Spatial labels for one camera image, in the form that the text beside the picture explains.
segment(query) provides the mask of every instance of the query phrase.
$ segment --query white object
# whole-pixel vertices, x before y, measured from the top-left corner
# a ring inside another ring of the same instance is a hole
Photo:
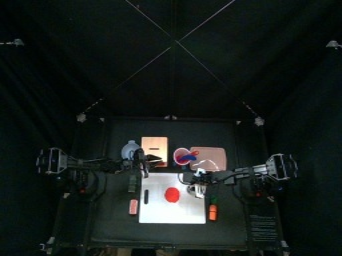
[[[166,190],[174,187],[181,192],[177,203],[165,198]],[[149,179],[142,180],[140,223],[205,224],[205,199],[196,198],[188,192],[188,185],[178,180],[177,173],[150,173]]]
[[[134,159],[134,151],[141,148],[141,146],[136,143],[136,140],[130,140],[122,149],[122,158],[133,160]]]
[[[77,116],[77,119],[78,119],[78,122],[83,123],[83,122],[87,120],[86,114],[81,113],[81,114]]]
[[[265,120],[261,117],[256,118],[256,125],[257,126],[264,126],[265,125]]]

